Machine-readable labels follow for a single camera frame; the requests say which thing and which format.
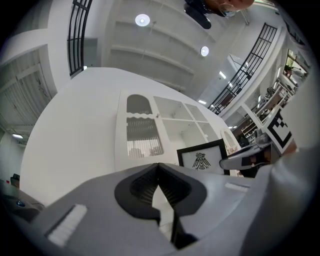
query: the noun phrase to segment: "staircase railing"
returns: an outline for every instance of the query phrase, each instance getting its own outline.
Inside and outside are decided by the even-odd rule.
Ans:
[[[84,70],[84,42],[92,0],[73,0],[67,39],[70,76]]]
[[[243,87],[246,86],[265,58],[270,45],[275,38],[276,32],[277,28],[264,23],[249,55],[222,92],[209,105],[209,110],[217,115],[220,114],[242,91]]]

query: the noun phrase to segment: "framed bird artwork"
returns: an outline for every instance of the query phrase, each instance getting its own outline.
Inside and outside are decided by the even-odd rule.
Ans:
[[[223,139],[178,149],[179,165],[196,171],[230,175],[230,170],[220,167],[220,160],[226,159],[227,151]]]

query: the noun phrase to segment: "white cabinet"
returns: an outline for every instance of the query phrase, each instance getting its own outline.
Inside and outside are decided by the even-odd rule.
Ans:
[[[153,96],[121,91],[114,148],[116,171],[173,162],[174,151]]]
[[[177,150],[217,139],[197,106],[121,91],[115,131],[116,171],[159,162],[178,165]]]

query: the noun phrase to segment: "ceiling light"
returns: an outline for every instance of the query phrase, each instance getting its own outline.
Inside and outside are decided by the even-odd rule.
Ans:
[[[219,72],[220,76],[222,76],[224,79],[226,79],[227,77],[225,76],[224,73],[222,73],[221,71]]]
[[[145,27],[150,23],[150,18],[146,14],[139,14],[135,17],[135,23],[140,27]]]
[[[13,137],[17,138],[17,139],[23,139],[24,137],[22,137],[19,134],[12,134]]]
[[[207,56],[208,54],[209,54],[209,48],[206,47],[206,46],[202,47],[202,48],[201,48],[201,55],[202,55],[203,57],[205,57],[205,56]]]

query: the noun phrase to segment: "black picture frame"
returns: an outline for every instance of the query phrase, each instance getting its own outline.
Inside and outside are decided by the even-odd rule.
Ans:
[[[205,144],[178,149],[176,152],[178,154],[179,166],[184,167],[184,161],[182,158],[183,153],[189,153],[193,151],[205,150],[205,149],[210,149],[215,147],[219,147],[222,159],[228,158],[224,140],[218,139]],[[230,170],[224,169],[223,171],[224,171],[224,175],[230,175]]]

